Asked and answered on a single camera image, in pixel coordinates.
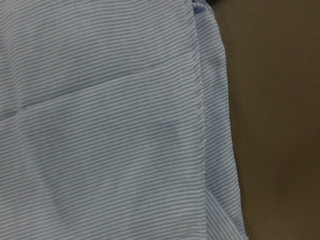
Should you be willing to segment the light blue striped shirt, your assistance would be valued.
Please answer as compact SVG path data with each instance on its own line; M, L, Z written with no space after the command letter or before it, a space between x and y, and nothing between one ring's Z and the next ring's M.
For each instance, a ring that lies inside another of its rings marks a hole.
M247 238L206 1L1 1L0 237Z

